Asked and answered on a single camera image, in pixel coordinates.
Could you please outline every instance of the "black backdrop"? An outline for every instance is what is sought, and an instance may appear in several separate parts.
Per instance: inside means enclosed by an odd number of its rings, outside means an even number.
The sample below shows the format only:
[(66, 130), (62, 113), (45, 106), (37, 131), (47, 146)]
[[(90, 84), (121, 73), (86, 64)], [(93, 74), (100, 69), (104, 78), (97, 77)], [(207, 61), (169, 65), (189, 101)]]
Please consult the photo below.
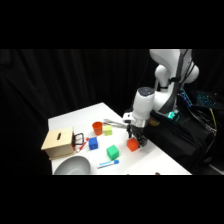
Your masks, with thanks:
[[(195, 50), (200, 90), (224, 95), (223, 62), (223, 49)], [(100, 102), (122, 116), (156, 66), (148, 49), (0, 50), (3, 172), (51, 174), (40, 151), (48, 118)]]

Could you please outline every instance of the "toy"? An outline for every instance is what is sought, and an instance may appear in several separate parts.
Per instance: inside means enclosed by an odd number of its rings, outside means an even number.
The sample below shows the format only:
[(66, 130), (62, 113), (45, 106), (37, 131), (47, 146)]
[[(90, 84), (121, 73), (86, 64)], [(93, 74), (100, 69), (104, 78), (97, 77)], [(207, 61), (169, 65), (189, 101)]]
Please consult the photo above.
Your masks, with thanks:
[(139, 142), (136, 138), (131, 138), (127, 141), (127, 146), (132, 152), (134, 152), (139, 148)]
[(96, 137), (89, 139), (89, 149), (90, 150), (98, 149), (98, 142)]
[(115, 145), (112, 145), (107, 149), (107, 155), (111, 160), (115, 160), (119, 157), (119, 150)]
[(110, 125), (104, 126), (105, 136), (112, 135), (112, 127)]

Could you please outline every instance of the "cardboard box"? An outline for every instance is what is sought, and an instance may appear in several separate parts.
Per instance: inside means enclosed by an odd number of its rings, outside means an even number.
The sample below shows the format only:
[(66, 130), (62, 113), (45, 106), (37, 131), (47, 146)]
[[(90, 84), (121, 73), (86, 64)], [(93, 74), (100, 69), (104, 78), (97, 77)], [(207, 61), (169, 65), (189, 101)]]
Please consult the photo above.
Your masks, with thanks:
[(75, 155), (75, 146), (72, 145), (73, 128), (51, 130), (43, 143), (41, 150), (45, 151), (50, 160)]

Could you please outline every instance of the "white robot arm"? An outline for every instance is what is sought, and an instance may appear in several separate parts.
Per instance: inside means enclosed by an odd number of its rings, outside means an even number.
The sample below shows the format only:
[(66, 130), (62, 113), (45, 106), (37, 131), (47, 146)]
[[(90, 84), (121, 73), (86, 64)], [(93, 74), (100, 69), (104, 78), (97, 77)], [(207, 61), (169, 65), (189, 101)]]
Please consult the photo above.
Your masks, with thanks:
[[(143, 147), (147, 144), (143, 129), (148, 124), (151, 111), (167, 114), (174, 108), (180, 88), (179, 83), (184, 79), (191, 62), (191, 51), (189, 50), (185, 57), (183, 52), (186, 53), (186, 49), (150, 49), (152, 59), (159, 64), (155, 76), (162, 87), (161, 92), (149, 87), (138, 89), (133, 112), (125, 113), (123, 116), (123, 121), (129, 123), (129, 138), (133, 134)], [(192, 75), (184, 83), (194, 81), (198, 74), (199, 70), (195, 66)]]

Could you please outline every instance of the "blue block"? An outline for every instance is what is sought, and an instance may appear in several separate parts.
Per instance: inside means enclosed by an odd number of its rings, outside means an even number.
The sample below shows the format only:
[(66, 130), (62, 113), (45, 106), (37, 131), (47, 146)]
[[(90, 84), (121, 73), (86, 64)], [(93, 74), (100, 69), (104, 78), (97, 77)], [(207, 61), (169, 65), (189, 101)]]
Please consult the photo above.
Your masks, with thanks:
[(89, 139), (89, 148), (90, 148), (90, 150), (98, 149), (97, 138), (90, 138)]

